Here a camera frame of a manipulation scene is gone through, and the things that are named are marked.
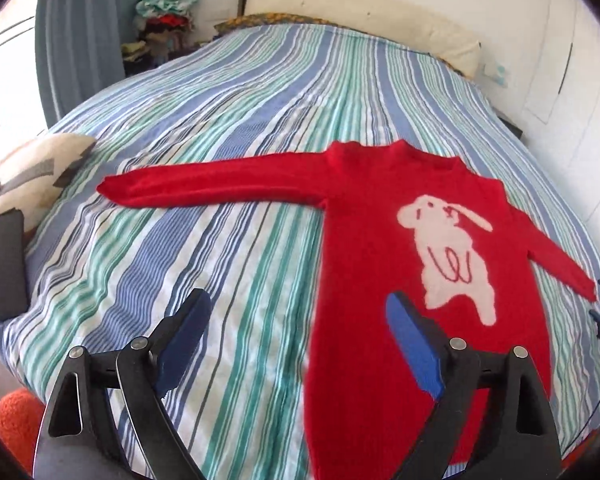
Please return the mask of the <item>red sweater with white rabbit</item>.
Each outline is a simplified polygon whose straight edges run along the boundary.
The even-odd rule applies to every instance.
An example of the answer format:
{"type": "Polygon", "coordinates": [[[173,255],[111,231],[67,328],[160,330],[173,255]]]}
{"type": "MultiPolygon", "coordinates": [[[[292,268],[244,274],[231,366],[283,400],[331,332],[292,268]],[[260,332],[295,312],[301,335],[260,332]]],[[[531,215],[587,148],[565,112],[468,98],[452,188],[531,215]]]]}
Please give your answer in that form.
{"type": "Polygon", "coordinates": [[[277,202],[323,211],[304,381],[317,479],[392,477],[434,406],[392,336],[390,295],[402,292],[480,350],[526,348],[542,382],[552,377],[550,337],[533,267],[596,298],[592,278],[508,202],[502,182],[405,141],[151,166],[97,189],[130,208],[277,202]]]}

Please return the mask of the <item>pile of mixed clothes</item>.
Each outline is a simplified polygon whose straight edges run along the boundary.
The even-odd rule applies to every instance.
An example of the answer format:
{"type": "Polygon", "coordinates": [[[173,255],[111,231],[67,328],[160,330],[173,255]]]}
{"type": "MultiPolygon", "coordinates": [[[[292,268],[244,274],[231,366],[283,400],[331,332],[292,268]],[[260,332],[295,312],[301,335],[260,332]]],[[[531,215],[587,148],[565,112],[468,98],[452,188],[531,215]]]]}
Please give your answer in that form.
{"type": "Polygon", "coordinates": [[[121,46],[125,76],[152,70],[198,48],[194,38],[198,1],[138,0],[135,3],[135,40],[121,46]]]}

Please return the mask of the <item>orange knitted pouf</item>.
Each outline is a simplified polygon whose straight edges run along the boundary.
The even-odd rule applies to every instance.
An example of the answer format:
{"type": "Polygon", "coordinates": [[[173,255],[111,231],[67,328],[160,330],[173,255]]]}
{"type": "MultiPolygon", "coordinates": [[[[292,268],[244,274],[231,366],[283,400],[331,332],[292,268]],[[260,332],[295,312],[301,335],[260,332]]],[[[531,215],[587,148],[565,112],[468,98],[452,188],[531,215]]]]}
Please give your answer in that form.
{"type": "Polygon", "coordinates": [[[33,472],[44,411],[45,405],[27,388],[7,393],[0,400],[0,439],[28,474],[33,472]]]}

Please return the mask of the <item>blue green striped bedspread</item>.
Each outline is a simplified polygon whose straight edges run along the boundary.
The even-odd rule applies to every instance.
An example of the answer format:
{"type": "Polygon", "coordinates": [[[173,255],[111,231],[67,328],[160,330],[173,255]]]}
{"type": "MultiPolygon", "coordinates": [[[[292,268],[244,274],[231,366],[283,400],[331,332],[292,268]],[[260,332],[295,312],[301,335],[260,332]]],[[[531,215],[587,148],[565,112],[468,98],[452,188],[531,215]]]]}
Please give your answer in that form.
{"type": "Polygon", "coordinates": [[[386,312],[524,346],[562,446],[600,426],[600,253],[478,87],[332,25],[238,28],[61,119],[91,153],[26,252],[0,357],[47,400],[195,288],[209,325],[166,411],[219,479],[387,479],[434,405],[386,312]]]}

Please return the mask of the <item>dark bedside table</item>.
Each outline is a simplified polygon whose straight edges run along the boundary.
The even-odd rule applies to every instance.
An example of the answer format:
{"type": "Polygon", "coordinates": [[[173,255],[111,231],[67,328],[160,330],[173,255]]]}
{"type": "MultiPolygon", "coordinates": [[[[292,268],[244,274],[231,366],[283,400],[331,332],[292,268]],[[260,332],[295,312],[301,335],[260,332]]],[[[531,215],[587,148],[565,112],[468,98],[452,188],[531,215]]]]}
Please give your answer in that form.
{"type": "Polygon", "coordinates": [[[501,110],[494,110],[498,119],[506,125],[506,128],[513,133],[514,137],[518,140],[522,140],[522,136],[524,135],[524,130],[522,130],[519,126],[515,124],[512,118],[509,118],[504,112],[501,110]]]}

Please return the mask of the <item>black smartphone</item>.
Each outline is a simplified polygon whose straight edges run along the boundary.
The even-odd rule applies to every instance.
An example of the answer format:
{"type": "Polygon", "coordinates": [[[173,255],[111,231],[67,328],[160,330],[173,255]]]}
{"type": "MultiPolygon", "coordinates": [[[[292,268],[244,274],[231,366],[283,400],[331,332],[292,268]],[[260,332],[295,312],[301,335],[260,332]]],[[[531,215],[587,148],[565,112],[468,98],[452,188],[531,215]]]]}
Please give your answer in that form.
{"type": "Polygon", "coordinates": [[[28,307],[23,214],[12,208],[0,214],[0,322],[22,315],[28,307]]]}

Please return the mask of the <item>patterned beige cushion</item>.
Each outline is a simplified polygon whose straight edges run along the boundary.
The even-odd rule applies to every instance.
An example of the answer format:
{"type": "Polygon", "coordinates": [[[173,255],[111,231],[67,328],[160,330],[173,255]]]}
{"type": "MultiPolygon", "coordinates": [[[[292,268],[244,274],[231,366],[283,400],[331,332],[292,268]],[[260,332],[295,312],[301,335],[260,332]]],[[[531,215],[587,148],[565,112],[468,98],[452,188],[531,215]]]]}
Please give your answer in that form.
{"type": "Polygon", "coordinates": [[[23,250],[91,154],[96,140],[79,133],[46,134],[0,162],[0,214],[23,214],[23,250]]]}

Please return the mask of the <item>cream padded headboard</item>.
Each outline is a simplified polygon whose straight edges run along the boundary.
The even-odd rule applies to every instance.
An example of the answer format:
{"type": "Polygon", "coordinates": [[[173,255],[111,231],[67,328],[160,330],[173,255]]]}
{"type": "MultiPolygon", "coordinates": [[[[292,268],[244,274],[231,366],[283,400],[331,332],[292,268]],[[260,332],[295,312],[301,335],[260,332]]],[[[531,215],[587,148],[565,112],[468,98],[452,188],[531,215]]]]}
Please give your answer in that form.
{"type": "Polygon", "coordinates": [[[239,0],[242,14],[285,13],[320,18],[428,53],[472,79],[481,44],[462,25],[403,0],[239,0]]]}

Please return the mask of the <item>teal window curtain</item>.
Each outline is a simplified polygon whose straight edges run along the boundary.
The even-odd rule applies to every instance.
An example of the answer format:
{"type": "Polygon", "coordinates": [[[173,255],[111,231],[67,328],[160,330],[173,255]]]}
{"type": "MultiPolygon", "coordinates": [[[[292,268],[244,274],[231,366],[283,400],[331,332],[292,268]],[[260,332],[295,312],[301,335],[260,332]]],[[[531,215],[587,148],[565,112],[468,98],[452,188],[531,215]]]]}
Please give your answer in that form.
{"type": "Polygon", "coordinates": [[[35,62],[46,125],[125,77],[138,0],[38,0],[35,62]]]}

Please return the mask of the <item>yellow patterned pillow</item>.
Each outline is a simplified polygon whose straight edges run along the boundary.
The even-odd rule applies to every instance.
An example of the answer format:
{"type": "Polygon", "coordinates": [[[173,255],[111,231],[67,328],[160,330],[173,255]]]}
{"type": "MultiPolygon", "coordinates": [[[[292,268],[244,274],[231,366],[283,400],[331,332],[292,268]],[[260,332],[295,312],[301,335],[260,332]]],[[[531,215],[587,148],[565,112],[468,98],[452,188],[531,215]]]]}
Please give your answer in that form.
{"type": "Polygon", "coordinates": [[[289,13],[257,13],[238,16],[237,18],[231,18],[228,21],[216,24],[214,26],[215,38],[220,38],[238,29],[286,24],[315,24],[336,26],[336,23],[324,20],[324,18],[311,18],[310,16],[289,13]]]}

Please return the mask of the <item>wall socket with blue sticker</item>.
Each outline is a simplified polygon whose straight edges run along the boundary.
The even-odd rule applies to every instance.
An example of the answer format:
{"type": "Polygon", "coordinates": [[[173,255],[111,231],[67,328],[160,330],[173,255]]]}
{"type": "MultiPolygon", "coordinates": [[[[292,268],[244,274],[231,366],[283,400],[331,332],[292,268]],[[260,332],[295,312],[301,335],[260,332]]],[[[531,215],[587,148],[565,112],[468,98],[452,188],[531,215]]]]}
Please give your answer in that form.
{"type": "Polygon", "coordinates": [[[502,88],[507,87],[508,73],[504,65],[497,62],[485,62],[482,66],[482,73],[486,79],[494,82],[494,84],[502,88]]]}

